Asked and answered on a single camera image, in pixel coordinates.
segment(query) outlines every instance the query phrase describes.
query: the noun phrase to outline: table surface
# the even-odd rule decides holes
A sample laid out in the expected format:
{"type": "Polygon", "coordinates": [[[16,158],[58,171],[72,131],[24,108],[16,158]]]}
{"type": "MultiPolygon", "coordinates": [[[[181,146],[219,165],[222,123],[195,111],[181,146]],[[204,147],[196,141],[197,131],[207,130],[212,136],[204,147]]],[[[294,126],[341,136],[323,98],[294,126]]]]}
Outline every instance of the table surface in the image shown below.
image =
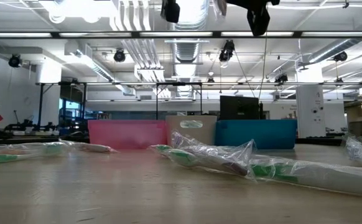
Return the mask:
{"type": "MultiPolygon", "coordinates": [[[[339,147],[263,153],[351,165],[339,147]]],[[[180,167],[146,150],[0,164],[0,224],[249,222],[362,223],[362,197],[255,184],[180,167]]]]}

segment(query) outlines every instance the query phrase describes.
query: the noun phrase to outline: beige box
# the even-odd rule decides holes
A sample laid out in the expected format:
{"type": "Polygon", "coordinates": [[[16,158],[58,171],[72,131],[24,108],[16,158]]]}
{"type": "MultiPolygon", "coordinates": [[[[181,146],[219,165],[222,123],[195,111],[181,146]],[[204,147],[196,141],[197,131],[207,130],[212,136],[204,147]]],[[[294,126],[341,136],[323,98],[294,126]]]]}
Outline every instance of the beige box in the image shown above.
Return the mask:
{"type": "Polygon", "coordinates": [[[171,135],[177,130],[183,136],[189,135],[196,140],[214,145],[217,116],[166,116],[167,144],[172,145],[171,135]]]}

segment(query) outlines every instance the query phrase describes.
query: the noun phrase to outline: blue plastic bin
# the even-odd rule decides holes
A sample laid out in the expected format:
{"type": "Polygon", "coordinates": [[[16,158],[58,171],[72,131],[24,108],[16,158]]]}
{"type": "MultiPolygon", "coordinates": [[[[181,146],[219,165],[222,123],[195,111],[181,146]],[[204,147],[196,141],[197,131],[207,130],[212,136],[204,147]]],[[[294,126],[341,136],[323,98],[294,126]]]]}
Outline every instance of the blue plastic bin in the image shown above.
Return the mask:
{"type": "Polygon", "coordinates": [[[258,149],[293,149],[297,121],[223,120],[216,124],[216,146],[240,146],[252,139],[258,149]]]}

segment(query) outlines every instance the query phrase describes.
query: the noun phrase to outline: pillar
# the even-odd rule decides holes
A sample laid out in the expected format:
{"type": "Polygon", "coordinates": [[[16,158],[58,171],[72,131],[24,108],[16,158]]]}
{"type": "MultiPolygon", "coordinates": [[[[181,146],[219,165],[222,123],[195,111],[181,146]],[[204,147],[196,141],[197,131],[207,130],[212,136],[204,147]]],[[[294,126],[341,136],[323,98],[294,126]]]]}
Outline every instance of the pillar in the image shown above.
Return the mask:
{"type": "Polygon", "coordinates": [[[47,125],[48,122],[53,122],[53,124],[57,125],[59,116],[60,86],[53,85],[50,87],[48,83],[58,83],[61,81],[62,66],[53,60],[47,60],[42,65],[37,66],[36,72],[37,82],[47,83],[44,86],[44,90],[50,88],[43,95],[41,126],[47,125]]]}
{"type": "MultiPolygon", "coordinates": [[[[297,82],[323,82],[322,67],[308,65],[306,70],[297,68],[297,82]]],[[[301,85],[296,89],[297,125],[299,138],[326,136],[323,87],[321,85],[301,85]]]]}

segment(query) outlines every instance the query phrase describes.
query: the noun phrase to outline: computer monitor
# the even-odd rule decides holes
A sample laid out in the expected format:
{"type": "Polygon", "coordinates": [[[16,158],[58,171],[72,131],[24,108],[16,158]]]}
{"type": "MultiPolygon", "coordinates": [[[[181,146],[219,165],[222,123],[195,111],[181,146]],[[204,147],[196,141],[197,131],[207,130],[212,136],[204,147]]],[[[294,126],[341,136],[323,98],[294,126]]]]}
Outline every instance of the computer monitor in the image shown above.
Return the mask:
{"type": "Polygon", "coordinates": [[[258,98],[220,96],[220,120],[260,119],[258,98]]]}

